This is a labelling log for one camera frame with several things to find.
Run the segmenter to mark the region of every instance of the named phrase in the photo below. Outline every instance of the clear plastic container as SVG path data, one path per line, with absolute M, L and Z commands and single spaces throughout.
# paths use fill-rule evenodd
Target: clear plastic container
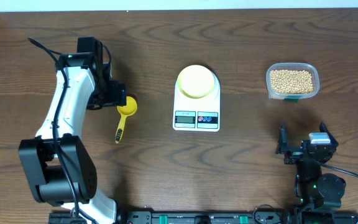
M 270 72 L 273 70 L 297 70 L 297 71 L 307 71 L 311 73 L 311 82 L 313 84 L 313 92 L 311 93 L 302 93 L 302 94 L 291 94 L 291 93 L 278 93 L 272 88 L 272 82 L 270 81 Z M 308 63 L 277 63 L 272 65 L 266 72 L 266 84 L 268 97 L 271 99 L 304 99 L 315 96 L 320 89 L 320 81 L 318 79 L 317 70 Z

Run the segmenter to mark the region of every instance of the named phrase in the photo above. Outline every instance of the white wall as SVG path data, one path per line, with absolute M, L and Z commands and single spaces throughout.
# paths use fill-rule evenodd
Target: white wall
M 358 0 L 0 0 L 0 12 L 358 7 Z

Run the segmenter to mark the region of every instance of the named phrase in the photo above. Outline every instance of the measuring spoon handle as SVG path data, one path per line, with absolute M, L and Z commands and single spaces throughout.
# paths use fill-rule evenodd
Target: measuring spoon handle
M 119 120 L 119 124 L 116 132 L 116 143 L 119 143 L 122 139 L 122 135 L 124 134 L 125 121 L 127 119 L 126 115 L 121 115 L 121 119 Z

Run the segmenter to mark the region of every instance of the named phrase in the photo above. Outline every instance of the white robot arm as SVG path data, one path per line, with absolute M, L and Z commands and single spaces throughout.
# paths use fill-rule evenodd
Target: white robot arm
M 35 139 L 22 140 L 19 146 L 19 156 L 35 200 L 73 209 L 73 191 L 70 191 L 62 166 L 46 165 L 56 156 L 52 122 L 58 102 L 64 96 L 56 128 L 60 154 L 79 201 L 80 211 L 77 212 L 83 217 L 86 214 L 99 224 L 116 222 L 117 205 L 97 188 L 96 168 L 82 145 L 85 111 L 126 105 L 125 86 L 109 81 L 111 62 L 103 64 L 101 61 L 103 47 L 93 37 L 83 37 L 78 39 L 76 54 L 60 54 L 58 62 L 64 69 L 67 82 L 62 71 L 58 70 L 55 94 L 44 123 Z

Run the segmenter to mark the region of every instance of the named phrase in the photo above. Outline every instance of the small robot arm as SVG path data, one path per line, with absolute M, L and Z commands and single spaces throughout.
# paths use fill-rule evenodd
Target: small robot arm
M 29 40 L 45 50 L 34 39 Z M 103 63 L 103 47 L 110 58 L 108 63 Z M 60 54 L 49 49 L 46 51 L 60 55 L 59 66 L 56 65 L 55 94 L 35 138 L 22 140 L 19 146 L 19 157 L 32 195 L 40 203 L 74 208 L 73 191 L 63 170 L 66 168 L 75 188 L 80 214 L 89 215 L 98 223 L 114 223 L 117 217 L 116 203 L 97 188 L 96 168 L 81 142 L 81 133 L 85 110 L 126 105 L 125 85 L 109 80 L 111 55 L 94 37 L 80 37 L 75 54 Z M 61 96 L 63 98 L 55 133 L 65 167 L 48 166 L 47 162 L 57 153 L 53 144 L 53 119 Z

